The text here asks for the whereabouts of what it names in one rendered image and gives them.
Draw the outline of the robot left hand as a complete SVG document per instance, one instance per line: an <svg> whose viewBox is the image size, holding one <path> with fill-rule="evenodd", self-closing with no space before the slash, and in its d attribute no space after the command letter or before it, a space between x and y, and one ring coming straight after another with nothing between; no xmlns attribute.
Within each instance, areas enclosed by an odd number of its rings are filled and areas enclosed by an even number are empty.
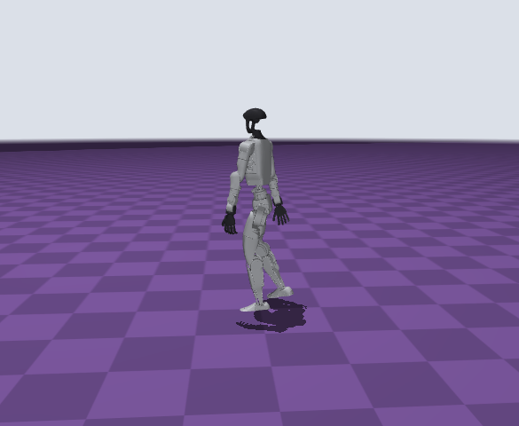
<svg viewBox="0 0 519 426"><path fill-rule="evenodd" d="M235 219L234 216L236 214L236 205L233 206L232 212L225 212L227 215L224 217L222 222L222 226L224 226L224 231L229 234L237 234L235 231ZM233 230L233 231L232 231Z"/></svg>

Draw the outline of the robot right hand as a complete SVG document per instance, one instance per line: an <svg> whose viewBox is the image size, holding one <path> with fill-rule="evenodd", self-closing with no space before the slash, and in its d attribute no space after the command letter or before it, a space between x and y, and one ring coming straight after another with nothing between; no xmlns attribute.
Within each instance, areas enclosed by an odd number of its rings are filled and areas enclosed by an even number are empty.
<svg viewBox="0 0 519 426"><path fill-rule="evenodd" d="M274 206L276 207L276 208L275 208L274 215L273 215L273 221L275 221L275 217L276 217L276 215L277 215L277 217L278 217L278 224L280 224L280 221L279 221L279 217L280 217L281 223L282 223L282 225L283 225L283 219L282 219L282 216L283 216L284 221L285 221L285 224L286 224L287 221L289 221L289 218L288 218L288 215L287 215L287 211L286 211L286 209L282 206L283 202L282 202L282 200L281 200L281 197L280 197L280 201L281 201L281 203L275 204L273 198L272 198L272 201L273 201ZM287 220L286 220L284 214L286 214Z"/></svg>

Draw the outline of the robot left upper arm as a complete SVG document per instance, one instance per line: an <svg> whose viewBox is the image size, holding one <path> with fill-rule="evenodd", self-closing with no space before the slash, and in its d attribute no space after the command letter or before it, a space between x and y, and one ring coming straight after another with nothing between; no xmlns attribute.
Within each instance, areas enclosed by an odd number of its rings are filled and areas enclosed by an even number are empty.
<svg viewBox="0 0 519 426"><path fill-rule="evenodd" d="M253 141L244 141L244 142L240 143L239 156L238 156L239 159L237 160L238 170L234 171L234 172L239 173L240 183L243 181L243 179L245 177L246 170L248 167L249 157L254 152L254 149L255 149L255 142L253 142ZM230 179L231 179L231 176L230 176Z"/></svg>

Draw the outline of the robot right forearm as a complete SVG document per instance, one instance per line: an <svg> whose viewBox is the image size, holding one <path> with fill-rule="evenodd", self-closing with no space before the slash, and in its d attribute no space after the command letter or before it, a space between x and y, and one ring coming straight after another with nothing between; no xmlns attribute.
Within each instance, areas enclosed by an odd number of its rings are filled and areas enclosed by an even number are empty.
<svg viewBox="0 0 519 426"><path fill-rule="evenodd" d="M274 203L275 204L281 203L280 197L279 197L279 190L278 190L279 189L278 178L277 178L276 173L275 173L275 176L273 178L271 178L270 184L268 184L268 185L270 187L271 197L273 198Z"/></svg>

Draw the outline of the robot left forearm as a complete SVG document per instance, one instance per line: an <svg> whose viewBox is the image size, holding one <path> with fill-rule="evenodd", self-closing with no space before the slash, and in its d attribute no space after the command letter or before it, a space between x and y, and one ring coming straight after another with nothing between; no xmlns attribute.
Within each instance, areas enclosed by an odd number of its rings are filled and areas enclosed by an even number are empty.
<svg viewBox="0 0 519 426"><path fill-rule="evenodd" d="M229 196L227 198L227 205L226 205L226 210L228 212L232 212L232 209L233 209L234 205L236 205L236 208L237 208L238 197L239 197L239 193L240 193L240 190L241 190L239 173L233 172L231 174L231 185L230 185L230 188L231 189L230 189L230 192L229 192Z"/></svg>

